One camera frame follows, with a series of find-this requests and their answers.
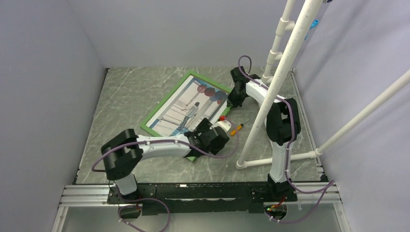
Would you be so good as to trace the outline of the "orange handled screwdriver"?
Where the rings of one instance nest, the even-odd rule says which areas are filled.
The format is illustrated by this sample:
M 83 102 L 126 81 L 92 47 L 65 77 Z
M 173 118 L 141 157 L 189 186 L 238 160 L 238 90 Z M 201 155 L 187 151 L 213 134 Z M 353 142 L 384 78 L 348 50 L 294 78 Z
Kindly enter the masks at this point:
M 244 125 L 247 123 L 247 121 L 248 121 L 248 120 L 246 120 L 245 122 L 239 124 L 235 129 L 233 129 L 233 130 L 231 131 L 230 135 L 231 135 L 231 136 L 236 135 L 237 132 L 244 127 Z

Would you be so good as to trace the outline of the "green wooden picture frame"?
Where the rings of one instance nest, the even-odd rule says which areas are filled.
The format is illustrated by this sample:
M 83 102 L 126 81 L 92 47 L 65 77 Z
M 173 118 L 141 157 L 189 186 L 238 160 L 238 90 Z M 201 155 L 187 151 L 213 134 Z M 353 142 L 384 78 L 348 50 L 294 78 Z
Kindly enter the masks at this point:
M 226 116 L 231 90 L 195 72 L 189 72 L 158 103 L 140 127 L 148 137 L 170 137 L 193 131 L 203 118 L 212 124 Z

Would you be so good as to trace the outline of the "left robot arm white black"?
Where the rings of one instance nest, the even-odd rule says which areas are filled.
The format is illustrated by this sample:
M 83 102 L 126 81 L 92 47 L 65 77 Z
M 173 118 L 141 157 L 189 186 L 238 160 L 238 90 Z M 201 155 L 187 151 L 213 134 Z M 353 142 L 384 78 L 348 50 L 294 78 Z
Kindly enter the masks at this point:
M 132 203 L 139 196 L 137 181 L 132 174 L 139 162 L 161 157 L 214 156 L 229 142 L 232 127 L 227 119 L 212 124 L 204 118 L 193 131 L 170 137 L 142 136 L 133 129 L 126 129 L 101 147 L 102 172 L 115 183 L 120 197 Z

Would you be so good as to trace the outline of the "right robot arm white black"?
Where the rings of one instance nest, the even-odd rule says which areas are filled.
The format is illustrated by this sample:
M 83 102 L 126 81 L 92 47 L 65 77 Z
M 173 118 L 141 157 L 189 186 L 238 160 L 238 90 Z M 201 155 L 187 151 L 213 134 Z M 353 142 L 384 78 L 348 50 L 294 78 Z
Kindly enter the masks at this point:
M 228 106 L 242 106 L 247 97 L 252 97 L 262 104 L 268 87 L 256 74 L 246 77 L 242 66 L 230 71 L 234 88 L 228 95 Z M 290 152 L 293 141 L 301 131 L 297 101 L 294 98 L 285 99 L 277 96 L 264 120 L 266 134 L 273 149 L 272 165 L 268 174 L 266 194 L 273 201 L 279 200 L 285 192 L 293 191 L 289 184 Z

